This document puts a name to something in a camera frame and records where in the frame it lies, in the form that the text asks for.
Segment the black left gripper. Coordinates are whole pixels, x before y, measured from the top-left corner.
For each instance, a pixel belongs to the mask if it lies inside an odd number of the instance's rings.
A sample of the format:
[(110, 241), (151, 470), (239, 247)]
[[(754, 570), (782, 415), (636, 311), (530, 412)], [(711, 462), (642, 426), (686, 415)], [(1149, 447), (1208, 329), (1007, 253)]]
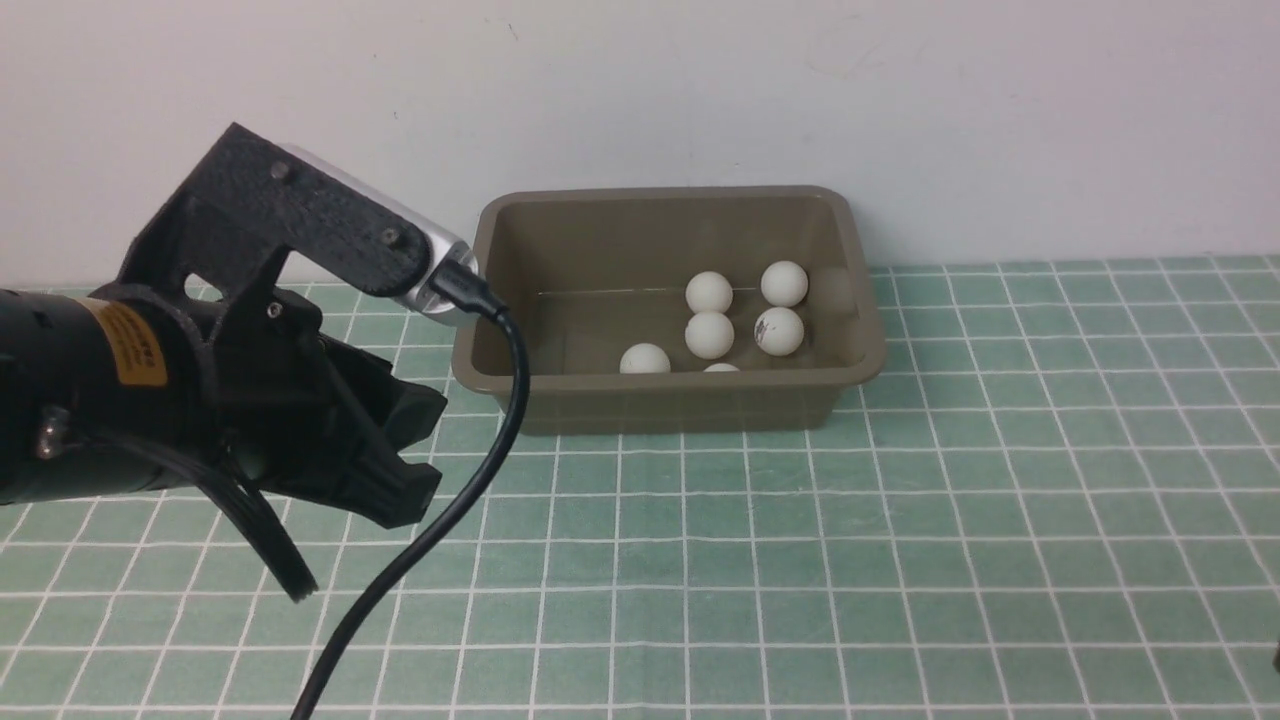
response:
[(236, 448), (255, 454), (259, 488), (394, 529), (421, 521), (442, 482), (402, 452), (447, 407), (433, 387), (323, 332), (323, 313), (288, 290), (200, 305), (207, 397)]

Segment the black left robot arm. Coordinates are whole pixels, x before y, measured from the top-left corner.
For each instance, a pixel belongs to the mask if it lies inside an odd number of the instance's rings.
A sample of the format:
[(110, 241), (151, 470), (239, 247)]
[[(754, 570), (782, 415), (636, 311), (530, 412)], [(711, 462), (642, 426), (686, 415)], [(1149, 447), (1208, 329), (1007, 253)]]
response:
[(136, 300), (3, 292), (3, 502), (180, 488), (188, 480), (119, 446), (143, 441), (264, 493), (394, 529), (420, 521), (442, 473), (406, 462), (445, 406), (436, 389), (323, 333), (323, 313), (278, 290), (219, 347), (206, 395), (180, 324)]

